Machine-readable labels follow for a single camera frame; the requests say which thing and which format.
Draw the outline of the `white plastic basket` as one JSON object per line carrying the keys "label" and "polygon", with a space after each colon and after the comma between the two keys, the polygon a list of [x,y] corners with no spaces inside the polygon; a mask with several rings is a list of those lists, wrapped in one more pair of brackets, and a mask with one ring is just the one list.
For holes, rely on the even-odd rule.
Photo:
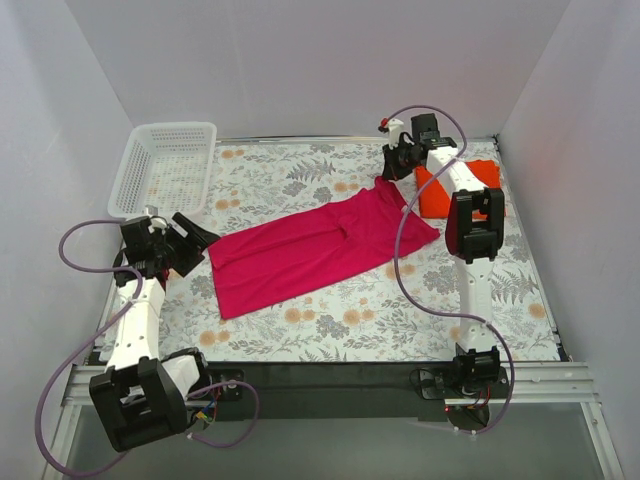
{"label": "white plastic basket", "polygon": [[210,122],[163,122],[133,129],[108,201],[117,219],[147,206],[162,217],[201,217],[215,163],[217,127]]}

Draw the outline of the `magenta t-shirt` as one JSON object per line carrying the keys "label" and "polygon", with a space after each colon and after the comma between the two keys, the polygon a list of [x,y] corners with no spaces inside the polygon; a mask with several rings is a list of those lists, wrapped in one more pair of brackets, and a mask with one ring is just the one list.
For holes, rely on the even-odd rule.
{"label": "magenta t-shirt", "polygon": [[370,189],[319,208],[222,237],[209,249],[224,320],[362,274],[436,241],[396,186]]}

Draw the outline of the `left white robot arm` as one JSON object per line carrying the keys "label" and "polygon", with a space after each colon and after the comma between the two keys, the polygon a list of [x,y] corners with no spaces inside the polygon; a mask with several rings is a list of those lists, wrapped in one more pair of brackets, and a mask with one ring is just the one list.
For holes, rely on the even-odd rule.
{"label": "left white robot arm", "polygon": [[91,378],[89,394],[111,446],[123,453],[184,432],[187,397],[205,398],[213,386],[196,347],[159,353],[161,310],[169,276],[187,276],[218,235],[185,215],[127,220],[114,280],[124,314],[115,322],[114,347],[105,371]]}

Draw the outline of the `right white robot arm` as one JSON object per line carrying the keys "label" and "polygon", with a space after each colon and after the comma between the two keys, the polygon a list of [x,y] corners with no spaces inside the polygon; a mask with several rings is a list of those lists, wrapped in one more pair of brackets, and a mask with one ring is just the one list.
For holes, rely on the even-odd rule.
{"label": "right white robot arm", "polygon": [[422,166],[431,172],[430,181],[443,187],[449,197],[445,243],[460,292],[458,313],[419,307],[433,316],[457,318],[460,324],[456,355],[445,372],[432,375],[432,384],[469,398],[488,395],[501,370],[495,343],[502,337],[492,328],[491,277],[504,241],[504,193],[487,186],[460,160],[464,150],[440,134],[434,114],[412,117],[411,127],[407,133],[394,117],[381,121],[379,130],[387,135],[383,177],[403,179]]}

